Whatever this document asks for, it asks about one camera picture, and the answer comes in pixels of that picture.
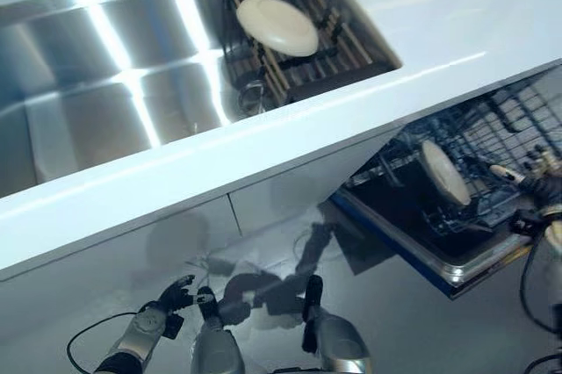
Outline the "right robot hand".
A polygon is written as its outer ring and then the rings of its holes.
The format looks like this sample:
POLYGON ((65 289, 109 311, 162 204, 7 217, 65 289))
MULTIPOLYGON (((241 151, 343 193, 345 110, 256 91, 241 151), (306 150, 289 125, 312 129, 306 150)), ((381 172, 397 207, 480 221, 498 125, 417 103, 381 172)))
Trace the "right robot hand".
POLYGON ((520 173, 498 164, 489 166, 497 177, 512 183, 521 192, 529 195, 536 208, 545 217, 561 214, 561 160, 546 147, 535 145, 528 153, 530 171, 520 173))

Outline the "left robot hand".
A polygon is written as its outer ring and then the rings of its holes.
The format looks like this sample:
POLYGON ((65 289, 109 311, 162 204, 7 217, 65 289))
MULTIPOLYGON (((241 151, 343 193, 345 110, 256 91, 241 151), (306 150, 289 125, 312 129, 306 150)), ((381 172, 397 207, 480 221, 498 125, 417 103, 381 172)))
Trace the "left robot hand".
POLYGON ((158 306, 166 313, 174 313, 197 305, 204 318, 217 316, 219 306, 214 292, 209 286, 200 287, 196 292, 191 291, 194 280, 194 275, 186 275, 177 279, 160 295, 157 300, 158 306))

